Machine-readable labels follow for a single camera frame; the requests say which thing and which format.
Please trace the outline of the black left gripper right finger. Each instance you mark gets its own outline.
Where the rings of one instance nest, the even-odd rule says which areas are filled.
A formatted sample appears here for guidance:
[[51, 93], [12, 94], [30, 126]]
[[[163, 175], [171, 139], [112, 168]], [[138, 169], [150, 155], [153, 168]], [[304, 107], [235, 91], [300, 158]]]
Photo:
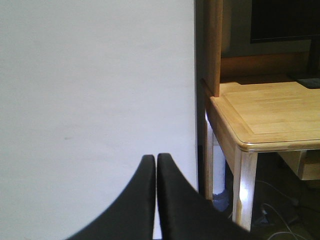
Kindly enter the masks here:
[[157, 202], [164, 240], [251, 240], [191, 186], [169, 153], [157, 156]]

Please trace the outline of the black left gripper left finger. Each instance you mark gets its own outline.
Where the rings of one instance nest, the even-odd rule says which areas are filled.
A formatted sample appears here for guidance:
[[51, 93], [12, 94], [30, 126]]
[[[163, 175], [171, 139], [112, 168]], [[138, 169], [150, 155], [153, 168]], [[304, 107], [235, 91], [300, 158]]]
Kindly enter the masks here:
[[70, 240], [151, 240], [156, 204], [156, 163], [144, 155], [116, 200]]

